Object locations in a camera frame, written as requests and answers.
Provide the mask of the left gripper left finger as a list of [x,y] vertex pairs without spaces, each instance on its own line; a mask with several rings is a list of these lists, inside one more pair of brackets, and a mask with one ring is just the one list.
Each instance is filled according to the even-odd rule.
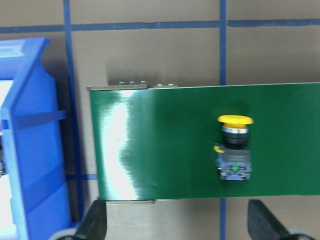
[[107,234],[105,200],[95,200],[74,234],[76,240],[104,240]]

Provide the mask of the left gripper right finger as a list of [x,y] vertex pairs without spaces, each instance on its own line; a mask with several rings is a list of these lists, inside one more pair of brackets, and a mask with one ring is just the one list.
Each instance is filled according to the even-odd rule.
[[290,232],[258,199],[250,199],[247,208],[247,230],[252,240],[285,240]]

